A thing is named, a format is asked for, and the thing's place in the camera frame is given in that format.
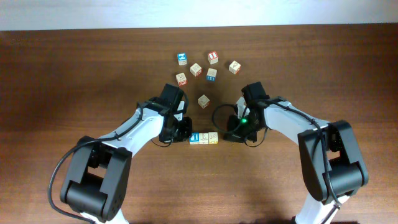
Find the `yellow-edged block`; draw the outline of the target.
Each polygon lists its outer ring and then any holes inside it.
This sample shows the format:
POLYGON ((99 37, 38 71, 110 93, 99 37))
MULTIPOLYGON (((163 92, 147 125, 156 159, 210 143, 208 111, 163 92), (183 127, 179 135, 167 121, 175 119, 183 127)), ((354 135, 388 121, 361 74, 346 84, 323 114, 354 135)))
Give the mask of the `yellow-edged block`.
POLYGON ((217 144, 218 143, 218 133, 217 132, 209 132, 208 133, 208 142, 209 142, 209 144, 217 144))

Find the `blue-top block with L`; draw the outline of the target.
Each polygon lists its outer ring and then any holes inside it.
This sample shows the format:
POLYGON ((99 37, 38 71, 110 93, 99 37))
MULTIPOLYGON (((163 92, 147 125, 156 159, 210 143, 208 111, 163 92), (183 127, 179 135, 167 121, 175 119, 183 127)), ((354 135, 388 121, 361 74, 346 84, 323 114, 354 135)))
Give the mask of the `blue-top block with L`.
POLYGON ((190 144, 199 144, 199 133, 192 133, 190 138, 189 138, 189 143, 190 144))

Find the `sailboat block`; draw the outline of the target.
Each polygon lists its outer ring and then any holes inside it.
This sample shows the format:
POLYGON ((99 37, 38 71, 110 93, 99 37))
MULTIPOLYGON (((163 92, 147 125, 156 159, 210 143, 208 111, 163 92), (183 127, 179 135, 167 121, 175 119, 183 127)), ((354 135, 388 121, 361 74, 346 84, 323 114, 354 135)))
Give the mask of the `sailboat block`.
POLYGON ((209 135, 208 133, 200 133, 199 134, 199 144, 209 144, 209 135))

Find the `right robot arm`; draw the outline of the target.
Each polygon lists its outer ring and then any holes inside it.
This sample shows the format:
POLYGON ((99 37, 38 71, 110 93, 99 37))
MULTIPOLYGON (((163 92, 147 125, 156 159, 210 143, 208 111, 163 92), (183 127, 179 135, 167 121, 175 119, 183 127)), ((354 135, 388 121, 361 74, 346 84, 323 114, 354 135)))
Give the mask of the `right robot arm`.
POLYGON ((369 181, 354 131, 345 120, 329 122, 295 108, 282 97, 271 98, 261 82, 246 85, 232 107, 223 139, 257 147, 257 133, 275 130, 298 145, 308 190, 294 223, 331 223, 337 211, 369 181))

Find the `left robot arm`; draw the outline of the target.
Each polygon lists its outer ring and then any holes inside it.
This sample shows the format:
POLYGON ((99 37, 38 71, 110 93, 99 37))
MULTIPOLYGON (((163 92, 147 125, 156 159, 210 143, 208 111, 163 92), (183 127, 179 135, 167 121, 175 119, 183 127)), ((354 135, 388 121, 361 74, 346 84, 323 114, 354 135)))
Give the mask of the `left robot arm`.
POLYGON ((71 157, 60 191, 72 218, 88 223, 127 223, 123 204, 132 158, 149 141, 162 147, 188 139, 192 121, 185 116, 188 98, 166 84, 160 96, 139 103, 135 113, 100 138, 82 137, 62 158, 71 157))

